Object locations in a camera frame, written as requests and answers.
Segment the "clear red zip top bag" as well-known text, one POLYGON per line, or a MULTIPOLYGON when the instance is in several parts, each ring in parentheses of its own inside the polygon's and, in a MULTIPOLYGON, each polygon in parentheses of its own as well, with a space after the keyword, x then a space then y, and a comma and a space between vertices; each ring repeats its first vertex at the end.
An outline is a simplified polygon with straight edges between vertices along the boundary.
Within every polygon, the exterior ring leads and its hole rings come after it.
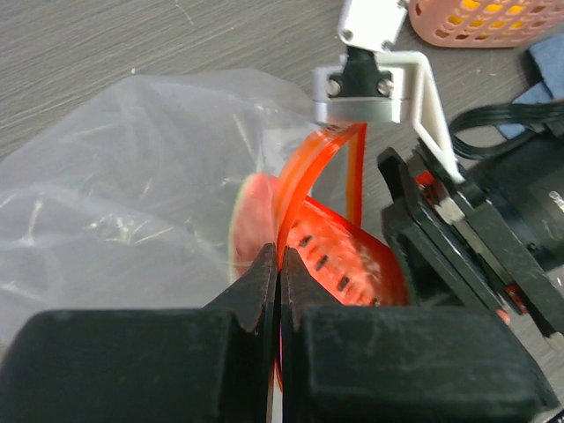
POLYGON ((200 308, 235 279, 237 193, 315 129, 251 69, 127 77, 1 161, 1 345, 50 309, 200 308))

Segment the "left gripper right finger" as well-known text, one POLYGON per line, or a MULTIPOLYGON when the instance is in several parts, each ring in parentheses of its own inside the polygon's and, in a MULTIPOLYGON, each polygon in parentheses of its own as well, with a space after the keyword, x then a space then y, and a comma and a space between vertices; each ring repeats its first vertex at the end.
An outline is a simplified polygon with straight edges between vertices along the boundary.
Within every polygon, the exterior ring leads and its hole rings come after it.
POLYGON ((294 249, 279 283, 286 422, 529 422, 560 405, 494 313, 345 306, 294 249))

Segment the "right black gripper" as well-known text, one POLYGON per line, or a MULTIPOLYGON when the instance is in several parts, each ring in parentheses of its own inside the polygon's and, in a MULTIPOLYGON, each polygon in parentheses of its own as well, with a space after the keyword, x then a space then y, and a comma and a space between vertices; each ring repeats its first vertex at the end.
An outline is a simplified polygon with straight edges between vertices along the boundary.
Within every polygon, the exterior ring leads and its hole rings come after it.
POLYGON ((440 107, 419 107, 413 127, 434 174, 424 187, 434 210, 394 149, 378 156, 392 197, 382 233, 409 303, 496 312, 502 296, 562 349, 563 289, 548 276, 563 265, 562 101, 484 106, 452 122, 440 107))

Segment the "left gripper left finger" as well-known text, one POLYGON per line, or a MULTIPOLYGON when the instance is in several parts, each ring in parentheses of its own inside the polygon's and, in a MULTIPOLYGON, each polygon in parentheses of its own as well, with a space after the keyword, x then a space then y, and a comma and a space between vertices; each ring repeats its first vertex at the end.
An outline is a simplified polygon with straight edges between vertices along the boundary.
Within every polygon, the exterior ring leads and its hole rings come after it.
POLYGON ((202 308, 49 310, 1 364, 4 422, 269 422, 277 258, 202 308))

